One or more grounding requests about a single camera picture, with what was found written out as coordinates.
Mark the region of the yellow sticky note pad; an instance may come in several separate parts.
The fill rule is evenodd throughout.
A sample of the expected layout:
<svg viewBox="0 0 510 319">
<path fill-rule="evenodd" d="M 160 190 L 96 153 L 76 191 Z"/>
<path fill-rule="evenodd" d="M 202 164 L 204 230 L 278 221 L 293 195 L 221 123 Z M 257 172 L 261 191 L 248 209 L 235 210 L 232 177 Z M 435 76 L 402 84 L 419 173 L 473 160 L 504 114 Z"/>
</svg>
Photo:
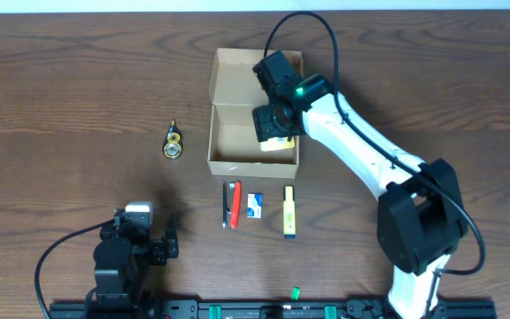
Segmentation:
<svg viewBox="0 0 510 319">
<path fill-rule="evenodd" d="M 296 139 L 292 136 L 273 137 L 259 144 L 262 152 L 275 152 L 293 149 L 296 147 Z"/>
</svg>

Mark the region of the red black stapler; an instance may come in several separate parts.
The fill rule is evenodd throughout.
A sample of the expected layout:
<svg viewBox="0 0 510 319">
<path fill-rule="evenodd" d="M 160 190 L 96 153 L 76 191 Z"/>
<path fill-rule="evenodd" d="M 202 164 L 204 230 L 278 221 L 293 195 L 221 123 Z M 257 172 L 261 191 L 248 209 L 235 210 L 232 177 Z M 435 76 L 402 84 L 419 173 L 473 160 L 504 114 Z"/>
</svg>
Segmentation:
<svg viewBox="0 0 510 319">
<path fill-rule="evenodd" d="M 236 229 L 241 212 L 242 184 L 240 181 L 223 183 L 222 227 Z"/>
</svg>

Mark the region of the blue white staples box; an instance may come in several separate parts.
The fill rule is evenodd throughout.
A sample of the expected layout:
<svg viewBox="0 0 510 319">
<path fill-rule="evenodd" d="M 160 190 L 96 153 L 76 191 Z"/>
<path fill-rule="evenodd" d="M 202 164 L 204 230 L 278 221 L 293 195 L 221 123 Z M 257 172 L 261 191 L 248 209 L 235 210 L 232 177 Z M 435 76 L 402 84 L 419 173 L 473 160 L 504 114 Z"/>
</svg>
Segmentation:
<svg viewBox="0 0 510 319">
<path fill-rule="evenodd" d="M 247 196 L 247 217 L 260 219 L 262 217 L 263 195 L 261 193 L 249 193 Z"/>
</svg>

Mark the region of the yellow highlighter pen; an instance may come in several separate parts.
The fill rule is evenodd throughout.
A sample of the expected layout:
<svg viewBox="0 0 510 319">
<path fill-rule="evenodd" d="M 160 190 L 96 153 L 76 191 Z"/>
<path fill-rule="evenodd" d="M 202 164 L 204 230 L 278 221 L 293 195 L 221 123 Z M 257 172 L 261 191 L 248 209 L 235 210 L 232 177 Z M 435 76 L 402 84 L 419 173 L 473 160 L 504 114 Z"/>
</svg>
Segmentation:
<svg viewBox="0 0 510 319">
<path fill-rule="evenodd" d="M 294 187 L 286 185 L 283 188 L 283 235 L 286 239 L 294 239 L 297 234 L 296 229 L 296 203 L 294 198 Z"/>
</svg>

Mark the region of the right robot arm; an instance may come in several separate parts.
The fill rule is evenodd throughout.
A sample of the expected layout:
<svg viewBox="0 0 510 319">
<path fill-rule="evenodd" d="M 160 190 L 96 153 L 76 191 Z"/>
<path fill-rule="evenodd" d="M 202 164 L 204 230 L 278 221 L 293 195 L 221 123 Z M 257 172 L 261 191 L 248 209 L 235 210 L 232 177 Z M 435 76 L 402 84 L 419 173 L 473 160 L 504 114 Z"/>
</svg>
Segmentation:
<svg viewBox="0 0 510 319">
<path fill-rule="evenodd" d="M 259 69 L 255 75 L 268 96 L 252 112 L 258 140 L 308 135 L 361 179 L 377 200 L 377 240 L 394 265 L 390 306 L 402 318 L 430 314 L 439 277 L 473 224 L 453 168 L 396 146 L 319 74 Z"/>
</svg>

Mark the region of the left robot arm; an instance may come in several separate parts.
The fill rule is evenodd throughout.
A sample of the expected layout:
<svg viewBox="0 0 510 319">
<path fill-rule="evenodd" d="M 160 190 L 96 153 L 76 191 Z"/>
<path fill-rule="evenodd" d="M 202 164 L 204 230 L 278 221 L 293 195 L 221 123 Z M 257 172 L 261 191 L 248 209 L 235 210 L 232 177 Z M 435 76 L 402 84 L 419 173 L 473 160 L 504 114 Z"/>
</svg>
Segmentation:
<svg viewBox="0 0 510 319">
<path fill-rule="evenodd" d="M 100 230 L 93 252 L 97 302 L 104 308 L 138 308 L 149 267 L 164 266 L 179 255 L 174 218 L 165 234 L 151 237 L 151 214 L 118 210 L 111 225 Z"/>
</svg>

